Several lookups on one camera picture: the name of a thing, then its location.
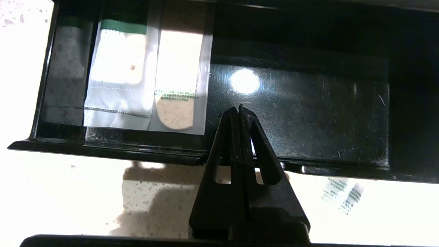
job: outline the plastic packet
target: plastic packet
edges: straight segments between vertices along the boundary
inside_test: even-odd
[[[154,101],[161,1],[105,2],[84,126],[146,130]]]
[[[149,131],[204,134],[213,14],[212,4],[165,1]]]
[[[56,29],[47,74],[44,122],[82,126],[93,22],[66,16]]]

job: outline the white countertop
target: white countertop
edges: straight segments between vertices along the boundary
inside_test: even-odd
[[[48,0],[0,0],[0,246],[34,234],[187,238],[203,167],[6,149],[32,126],[51,9]],[[439,246],[439,185],[350,179],[364,192],[345,215],[321,199],[327,178],[289,177],[312,242]]]

